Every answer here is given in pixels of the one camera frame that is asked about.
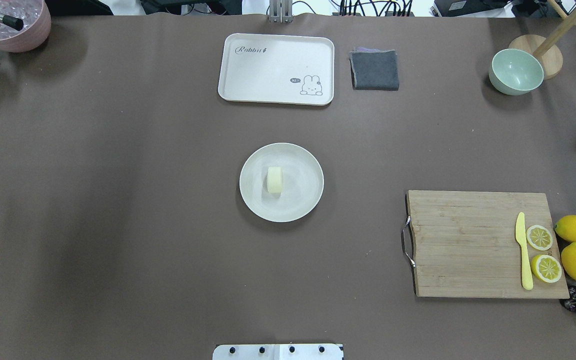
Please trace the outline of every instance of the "dark berry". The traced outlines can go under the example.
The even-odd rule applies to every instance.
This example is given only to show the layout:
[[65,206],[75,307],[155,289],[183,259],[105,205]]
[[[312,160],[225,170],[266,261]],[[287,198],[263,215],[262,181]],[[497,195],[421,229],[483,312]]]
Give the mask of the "dark berry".
[[576,299],[576,286],[569,285],[568,286],[568,294],[570,295],[570,299]]
[[561,299],[559,302],[569,312],[576,312],[576,299],[574,298],[567,298],[565,300]]

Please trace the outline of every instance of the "mint green bowl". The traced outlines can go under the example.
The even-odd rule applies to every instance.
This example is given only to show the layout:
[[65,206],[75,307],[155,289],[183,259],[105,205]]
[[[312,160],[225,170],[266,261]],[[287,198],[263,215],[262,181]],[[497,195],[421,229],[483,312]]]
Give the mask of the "mint green bowl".
[[544,81],[539,60],[518,48],[505,48],[492,58],[488,69],[490,82],[507,95],[522,95],[537,89]]

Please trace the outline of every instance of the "lemon slice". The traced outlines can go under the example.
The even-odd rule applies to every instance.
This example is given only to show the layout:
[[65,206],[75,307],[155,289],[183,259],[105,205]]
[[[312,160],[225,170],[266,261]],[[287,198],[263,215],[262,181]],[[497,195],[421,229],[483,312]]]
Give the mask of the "lemon slice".
[[537,278],[546,283],[557,283],[562,278],[562,265],[553,256],[537,255],[530,260],[530,268]]
[[526,230],[526,239],[537,250],[548,250],[553,246],[553,235],[541,225],[533,225]]

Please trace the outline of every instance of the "round plate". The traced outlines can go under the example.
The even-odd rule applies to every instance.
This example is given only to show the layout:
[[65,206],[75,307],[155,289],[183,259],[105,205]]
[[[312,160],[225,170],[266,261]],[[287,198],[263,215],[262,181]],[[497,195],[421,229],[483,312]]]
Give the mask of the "round plate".
[[[268,167],[281,167],[283,189],[269,193]],[[320,202],[324,173],[317,159],[292,143],[272,143],[247,158],[239,176],[239,191],[247,207],[259,217],[275,223],[302,218]]]

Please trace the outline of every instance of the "knife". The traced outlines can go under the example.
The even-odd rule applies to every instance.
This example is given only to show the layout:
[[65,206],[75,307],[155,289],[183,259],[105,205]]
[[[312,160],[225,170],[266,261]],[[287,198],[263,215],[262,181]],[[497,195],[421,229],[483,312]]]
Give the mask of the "knife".
[[523,212],[519,212],[519,215],[517,215],[517,222],[514,224],[514,238],[521,247],[521,286],[526,290],[532,290],[533,274],[530,271],[530,263],[528,262],[526,217]]

